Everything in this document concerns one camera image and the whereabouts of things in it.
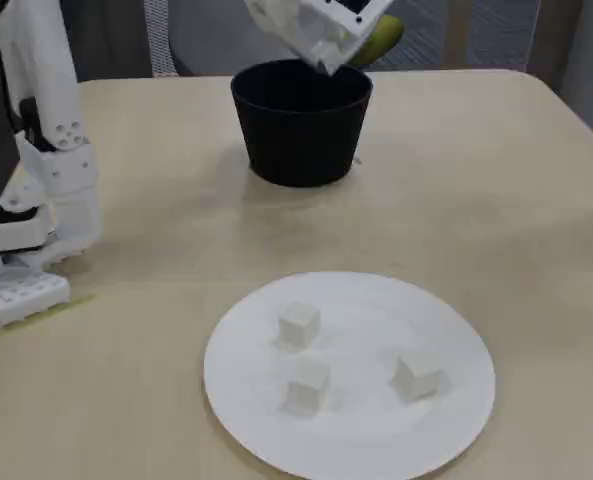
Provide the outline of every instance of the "black bucket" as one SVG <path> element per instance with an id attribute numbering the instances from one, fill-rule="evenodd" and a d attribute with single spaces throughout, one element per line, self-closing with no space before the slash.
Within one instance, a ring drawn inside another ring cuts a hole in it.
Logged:
<path id="1" fill-rule="evenodd" d="M 232 93 L 252 170 L 288 187 L 343 178 L 371 92 L 371 80 L 347 66 L 329 77 L 300 60 L 279 60 L 239 73 Z"/>

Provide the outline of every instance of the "table surface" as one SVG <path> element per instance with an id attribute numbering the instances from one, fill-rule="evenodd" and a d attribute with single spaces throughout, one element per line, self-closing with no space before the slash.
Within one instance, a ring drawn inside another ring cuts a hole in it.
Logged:
<path id="1" fill-rule="evenodd" d="M 226 78 L 83 86 L 106 233 L 84 304 L 0 337 L 0 480 L 287 478 L 224 432 L 202 356 L 241 297 L 351 270 L 433 292 L 498 400 L 441 479 L 593 479 L 593 133 L 519 73 L 374 75 L 361 165 L 323 189 L 247 169 Z"/>

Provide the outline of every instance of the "floor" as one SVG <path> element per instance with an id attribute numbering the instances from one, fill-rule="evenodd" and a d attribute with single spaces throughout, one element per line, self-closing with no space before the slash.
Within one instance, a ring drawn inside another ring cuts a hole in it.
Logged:
<path id="1" fill-rule="evenodd" d="M 395 0 L 390 13 L 405 22 L 405 36 L 371 69 L 408 70 L 440 65 L 448 1 Z M 524 68 L 538 2 L 476 0 L 468 63 L 518 70 Z M 145 0 L 145 13 L 154 74 L 174 75 L 167 43 L 167 0 Z"/>

